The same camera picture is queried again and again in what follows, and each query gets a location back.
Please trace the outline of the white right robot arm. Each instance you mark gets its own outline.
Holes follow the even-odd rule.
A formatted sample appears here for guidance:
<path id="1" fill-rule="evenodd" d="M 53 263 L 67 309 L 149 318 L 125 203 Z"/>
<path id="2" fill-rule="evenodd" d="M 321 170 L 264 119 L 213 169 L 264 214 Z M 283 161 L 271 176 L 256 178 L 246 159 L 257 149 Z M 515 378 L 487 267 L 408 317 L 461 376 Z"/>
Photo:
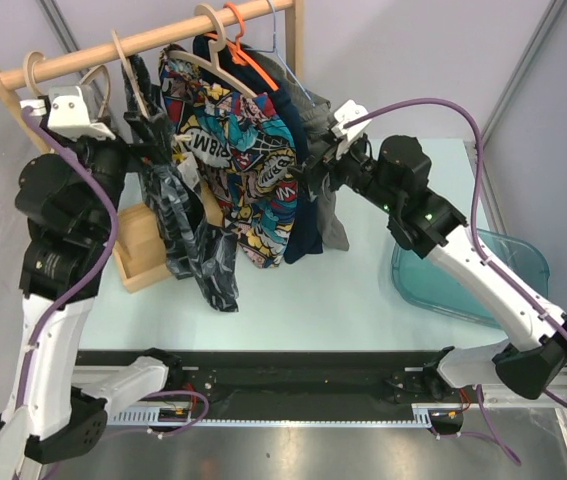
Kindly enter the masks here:
<path id="1" fill-rule="evenodd" d="M 428 186 L 431 160 L 414 137 L 386 138 L 377 157 L 368 141 L 326 140 L 321 153 L 292 168 L 310 195 L 347 186 L 388 216 L 396 244 L 436 265 L 501 326 L 506 340 L 442 350 L 424 376 L 426 393 L 447 401 L 461 387 L 500 383 L 536 400 L 567 364 L 567 312 L 534 291 L 487 246 L 474 239 L 465 216 Z"/>

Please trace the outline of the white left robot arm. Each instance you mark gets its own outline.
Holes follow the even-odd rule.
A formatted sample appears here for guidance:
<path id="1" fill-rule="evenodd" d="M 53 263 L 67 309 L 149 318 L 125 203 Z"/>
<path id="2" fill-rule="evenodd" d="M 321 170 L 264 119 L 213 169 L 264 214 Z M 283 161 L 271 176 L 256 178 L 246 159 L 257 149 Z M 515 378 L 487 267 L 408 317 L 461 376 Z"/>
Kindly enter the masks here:
<path id="1" fill-rule="evenodd" d="M 135 148 L 122 139 L 83 137 L 29 161 L 15 198 L 27 218 L 22 291 L 23 336 L 0 436 L 17 412 L 27 415 L 22 455 L 47 465 L 92 450 L 107 420 L 156 393 L 170 400 L 184 387 L 176 357 L 158 349 L 87 387 L 72 374 L 80 337 L 117 238 L 117 208 Z"/>

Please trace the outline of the dark leaf-print shorts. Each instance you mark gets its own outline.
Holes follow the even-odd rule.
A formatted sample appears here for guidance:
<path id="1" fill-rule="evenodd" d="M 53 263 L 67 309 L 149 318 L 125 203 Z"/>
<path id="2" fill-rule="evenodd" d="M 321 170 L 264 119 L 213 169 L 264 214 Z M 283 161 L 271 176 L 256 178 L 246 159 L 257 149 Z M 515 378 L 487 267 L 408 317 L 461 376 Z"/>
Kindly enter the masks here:
<path id="1" fill-rule="evenodd" d="M 161 104 L 160 88 L 152 82 L 140 56 L 131 55 L 128 59 L 150 115 L 146 120 L 140 114 L 122 70 L 127 103 L 124 120 L 134 142 L 157 142 L 171 149 L 168 163 L 141 174 L 144 202 L 156 215 L 159 236 L 165 246 L 166 267 L 178 280 L 194 279 L 212 309 L 234 313 L 238 310 L 237 235 L 208 221 L 201 180 L 194 190 L 182 181 L 172 159 L 175 127 Z"/>

